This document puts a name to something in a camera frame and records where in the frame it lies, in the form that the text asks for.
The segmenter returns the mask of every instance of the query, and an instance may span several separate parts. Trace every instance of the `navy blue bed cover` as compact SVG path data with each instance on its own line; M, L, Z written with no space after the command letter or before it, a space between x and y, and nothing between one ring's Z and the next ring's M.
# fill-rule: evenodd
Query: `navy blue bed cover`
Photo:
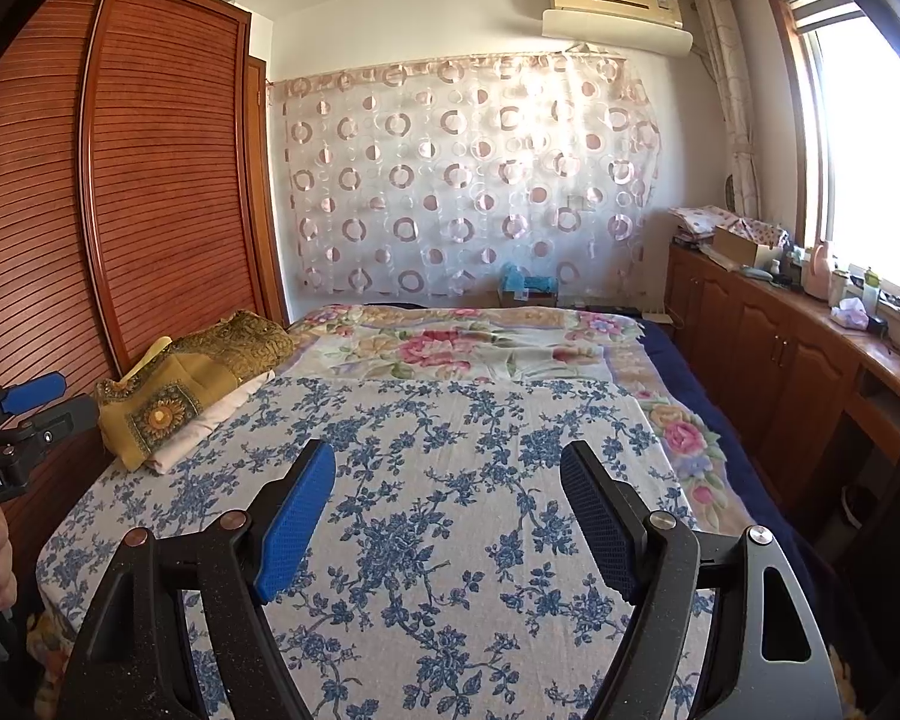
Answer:
M783 517L770 499L754 466L744 452L725 415L706 396L703 386L690 372L686 360L666 334L653 322L640 322L643 346L658 370L667 391L697 413L714 433L727 456L727 480L751 517L766 525L778 539L794 574L810 602L824 640L834 645L850 664L858 703L872 706L889 685L889 674L876 656L863 620L850 593L836 573Z

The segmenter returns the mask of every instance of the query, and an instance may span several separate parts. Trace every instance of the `window frame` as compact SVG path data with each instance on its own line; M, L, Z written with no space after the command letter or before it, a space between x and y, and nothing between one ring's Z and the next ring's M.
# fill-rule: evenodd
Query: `window frame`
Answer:
M794 242L801 247L811 247L819 240L832 240L836 209L832 164L826 151L826 108L820 81L823 55L814 30L803 33L797 30L788 1L768 1L783 47L796 126L797 219ZM856 268L852 266L850 269L856 274ZM900 298L897 285L885 282L881 288Z

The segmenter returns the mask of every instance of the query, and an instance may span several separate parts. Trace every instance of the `louvered wooden door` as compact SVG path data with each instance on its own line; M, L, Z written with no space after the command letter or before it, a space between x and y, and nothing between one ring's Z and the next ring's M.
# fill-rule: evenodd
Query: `louvered wooden door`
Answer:
M83 254L74 142L99 0L49 0L0 61L0 385L51 370L70 394L114 368ZM61 445L5 504L17 565L103 470L100 434Z
M238 143L247 25L180 0L106 0L103 18L88 90L93 255L115 352L133 362L159 336L262 312Z

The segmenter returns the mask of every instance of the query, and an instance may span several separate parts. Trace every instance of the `wooden wardrobe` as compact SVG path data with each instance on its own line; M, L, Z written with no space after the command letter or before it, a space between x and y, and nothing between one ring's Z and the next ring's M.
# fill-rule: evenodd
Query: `wooden wardrobe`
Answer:
M283 322L249 27L217 0L48 0L2 57L0 385L89 391L159 336ZM4 504L18 570L109 461L77 437Z

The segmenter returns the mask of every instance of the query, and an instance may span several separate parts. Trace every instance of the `air conditioner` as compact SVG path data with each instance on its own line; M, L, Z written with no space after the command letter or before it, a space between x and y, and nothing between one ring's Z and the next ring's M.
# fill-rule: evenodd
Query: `air conditioner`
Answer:
M543 36L687 56L693 35L683 29L676 0L550 0Z

